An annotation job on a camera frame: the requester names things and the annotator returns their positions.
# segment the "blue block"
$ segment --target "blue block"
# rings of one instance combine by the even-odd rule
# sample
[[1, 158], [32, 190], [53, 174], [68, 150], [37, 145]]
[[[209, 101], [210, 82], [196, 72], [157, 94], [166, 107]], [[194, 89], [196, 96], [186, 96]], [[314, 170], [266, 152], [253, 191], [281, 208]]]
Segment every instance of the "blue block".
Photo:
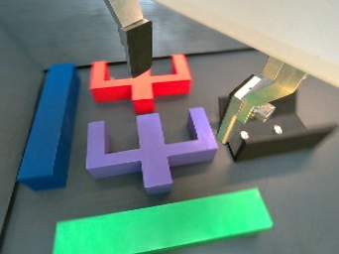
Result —
[[36, 191], [66, 184], [78, 90], [76, 66], [52, 65], [17, 175], [17, 182]]

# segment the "green rectangular bar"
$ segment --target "green rectangular bar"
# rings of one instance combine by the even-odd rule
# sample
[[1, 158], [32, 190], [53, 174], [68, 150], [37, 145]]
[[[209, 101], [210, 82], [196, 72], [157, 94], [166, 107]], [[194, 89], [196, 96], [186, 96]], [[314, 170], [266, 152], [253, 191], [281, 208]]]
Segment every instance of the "green rectangular bar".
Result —
[[57, 223], [54, 254], [158, 251], [257, 233], [272, 221], [257, 189]]

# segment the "foam block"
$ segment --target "foam block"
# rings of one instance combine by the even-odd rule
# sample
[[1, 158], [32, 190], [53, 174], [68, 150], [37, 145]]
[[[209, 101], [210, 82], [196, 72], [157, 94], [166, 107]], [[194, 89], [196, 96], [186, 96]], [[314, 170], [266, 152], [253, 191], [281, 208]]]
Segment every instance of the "foam block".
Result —
[[136, 114], [153, 112], [153, 97], [190, 91], [192, 76], [184, 55], [172, 55], [172, 69], [172, 74], [152, 76], [149, 70], [134, 78], [109, 79], [106, 62], [93, 62], [89, 75], [93, 100], [130, 99]]
[[17, 175], [17, 182], [36, 191], [66, 184], [78, 87], [76, 66], [52, 65]]
[[136, 124], [140, 148], [117, 153], [108, 153], [109, 138], [104, 122], [88, 124], [86, 170], [96, 179], [141, 171], [145, 192], [168, 192], [172, 189], [169, 166], [214, 159], [217, 143], [204, 108], [189, 109], [188, 127], [192, 141], [164, 144], [157, 113], [136, 116]]
[[160, 252], [270, 227], [258, 191], [249, 189], [58, 222], [53, 253]]

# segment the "red cross-shaped block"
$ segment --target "red cross-shaped block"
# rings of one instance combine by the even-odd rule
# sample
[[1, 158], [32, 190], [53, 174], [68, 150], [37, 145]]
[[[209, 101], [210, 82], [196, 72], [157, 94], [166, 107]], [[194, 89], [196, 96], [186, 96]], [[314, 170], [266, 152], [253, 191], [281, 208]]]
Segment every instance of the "red cross-shaped block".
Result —
[[109, 79], [106, 62], [93, 62], [89, 90], [96, 102], [130, 99], [136, 114], [150, 113], [153, 97], [185, 94], [190, 91], [192, 76], [184, 55], [172, 55], [172, 74], [153, 75], [150, 70], [134, 78]]

